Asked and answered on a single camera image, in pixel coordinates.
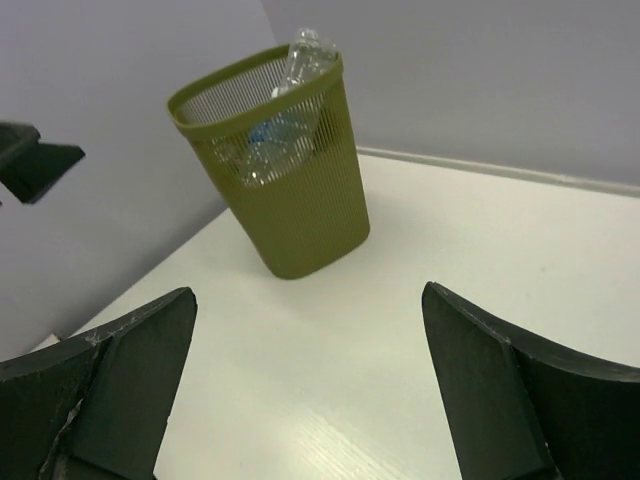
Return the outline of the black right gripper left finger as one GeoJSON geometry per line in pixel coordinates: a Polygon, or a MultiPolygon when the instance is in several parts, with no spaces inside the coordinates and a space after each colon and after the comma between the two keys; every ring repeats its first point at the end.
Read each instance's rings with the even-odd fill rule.
{"type": "Polygon", "coordinates": [[[197,310],[181,287],[2,362],[2,478],[153,478],[197,310]]]}

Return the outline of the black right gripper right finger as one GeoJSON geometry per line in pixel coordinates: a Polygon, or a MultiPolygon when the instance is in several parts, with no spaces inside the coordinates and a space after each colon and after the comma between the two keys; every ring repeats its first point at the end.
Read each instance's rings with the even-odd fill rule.
{"type": "Polygon", "coordinates": [[[426,284],[424,329],[464,479],[636,479],[639,370],[426,284]]]}

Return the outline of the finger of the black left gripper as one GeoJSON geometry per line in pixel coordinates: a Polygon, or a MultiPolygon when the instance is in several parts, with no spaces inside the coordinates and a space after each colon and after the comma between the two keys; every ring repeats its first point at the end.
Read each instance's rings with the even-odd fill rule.
{"type": "Polygon", "coordinates": [[[1,184],[22,204],[35,204],[85,157],[81,147],[43,143],[31,124],[1,122],[1,184]]]}

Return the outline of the blue label bottle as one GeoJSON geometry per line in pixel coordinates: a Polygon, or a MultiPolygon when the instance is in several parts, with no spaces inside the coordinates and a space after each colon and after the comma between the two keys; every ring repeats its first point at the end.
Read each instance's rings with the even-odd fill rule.
{"type": "Polygon", "coordinates": [[[313,150],[320,119],[316,107],[292,107],[254,126],[241,163],[249,187],[271,183],[299,167],[313,150]]]}

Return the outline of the clear bottle no label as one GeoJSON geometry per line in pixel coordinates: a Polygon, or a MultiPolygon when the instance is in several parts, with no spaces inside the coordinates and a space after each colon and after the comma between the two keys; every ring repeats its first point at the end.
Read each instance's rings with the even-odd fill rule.
{"type": "Polygon", "coordinates": [[[336,44],[314,29],[301,28],[291,42],[284,71],[271,98],[277,98],[326,72],[337,58],[336,44]]]}

